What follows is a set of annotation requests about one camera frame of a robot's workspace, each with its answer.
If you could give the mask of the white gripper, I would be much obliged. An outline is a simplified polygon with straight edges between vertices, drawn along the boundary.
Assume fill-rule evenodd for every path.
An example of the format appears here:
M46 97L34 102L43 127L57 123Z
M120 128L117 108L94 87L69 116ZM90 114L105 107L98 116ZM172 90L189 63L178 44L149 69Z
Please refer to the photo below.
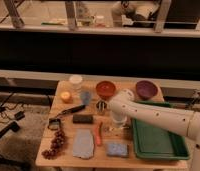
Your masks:
M126 115L117 114L117 113L111 111L110 112L110 116L112 118L112 121L116 125L118 125L117 127L115 127L115 130L128 130L128 129L130 129L130 125L125 124L126 121L127 121L127 116Z

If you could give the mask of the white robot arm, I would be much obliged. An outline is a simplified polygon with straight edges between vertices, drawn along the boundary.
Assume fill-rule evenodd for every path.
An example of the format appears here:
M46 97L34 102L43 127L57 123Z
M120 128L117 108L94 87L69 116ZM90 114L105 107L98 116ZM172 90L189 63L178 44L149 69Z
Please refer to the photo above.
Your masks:
M200 171L200 112L152 106L135 102L130 89L123 89L108 102L110 111L119 116L130 116L195 142L189 171Z

